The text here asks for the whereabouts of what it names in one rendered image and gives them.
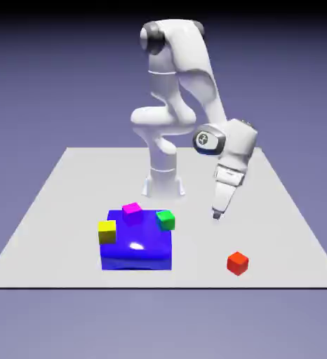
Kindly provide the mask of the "small magenta cube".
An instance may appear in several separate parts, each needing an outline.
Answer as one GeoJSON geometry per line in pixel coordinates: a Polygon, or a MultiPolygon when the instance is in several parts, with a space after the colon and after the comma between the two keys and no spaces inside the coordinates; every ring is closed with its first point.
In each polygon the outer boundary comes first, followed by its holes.
{"type": "Polygon", "coordinates": [[[123,205],[122,218],[127,225],[138,224],[143,219],[143,210],[137,202],[123,205]]]}

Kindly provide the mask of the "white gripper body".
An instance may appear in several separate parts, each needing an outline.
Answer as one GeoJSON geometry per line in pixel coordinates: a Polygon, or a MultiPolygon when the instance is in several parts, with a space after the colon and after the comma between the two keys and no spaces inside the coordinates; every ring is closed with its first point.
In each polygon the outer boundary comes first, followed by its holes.
{"type": "Polygon", "coordinates": [[[214,212],[224,213],[236,191],[236,186],[223,182],[215,182],[215,195],[212,209],[214,212]]]}

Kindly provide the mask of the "large blue box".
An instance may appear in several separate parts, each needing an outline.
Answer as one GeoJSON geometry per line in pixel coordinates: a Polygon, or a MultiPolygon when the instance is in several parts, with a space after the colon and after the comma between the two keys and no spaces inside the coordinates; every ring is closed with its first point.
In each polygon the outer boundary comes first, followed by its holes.
{"type": "Polygon", "coordinates": [[[159,227],[156,210],[143,210],[140,219],[124,218],[121,210],[110,210],[116,222],[116,242],[100,246],[103,270],[172,269],[171,232],[159,227]]]}

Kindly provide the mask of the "small yellow cube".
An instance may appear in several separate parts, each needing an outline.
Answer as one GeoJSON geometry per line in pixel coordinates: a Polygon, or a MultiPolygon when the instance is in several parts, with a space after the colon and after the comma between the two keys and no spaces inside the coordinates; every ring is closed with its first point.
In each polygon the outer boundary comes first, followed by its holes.
{"type": "Polygon", "coordinates": [[[104,245],[116,242],[116,221],[106,220],[98,222],[99,244],[104,245]]]}

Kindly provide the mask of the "small red cube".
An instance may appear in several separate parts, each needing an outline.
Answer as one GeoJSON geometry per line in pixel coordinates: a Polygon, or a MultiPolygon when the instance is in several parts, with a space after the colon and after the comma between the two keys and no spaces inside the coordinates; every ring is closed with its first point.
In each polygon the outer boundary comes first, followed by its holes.
{"type": "Polygon", "coordinates": [[[227,258],[227,269],[236,276],[240,276],[247,271],[248,264],[249,258],[240,252],[235,252],[227,258]]]}

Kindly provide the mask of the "small green cube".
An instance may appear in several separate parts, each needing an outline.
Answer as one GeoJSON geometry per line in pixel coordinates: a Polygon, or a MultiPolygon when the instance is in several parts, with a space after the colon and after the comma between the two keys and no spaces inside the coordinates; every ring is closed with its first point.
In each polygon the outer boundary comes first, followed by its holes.
{"type": "Polygon", "coordinates": [[[156,220],[162,231],[172,231],[175,228],[175,216],[170,210],[156,212],[156,220]]]}

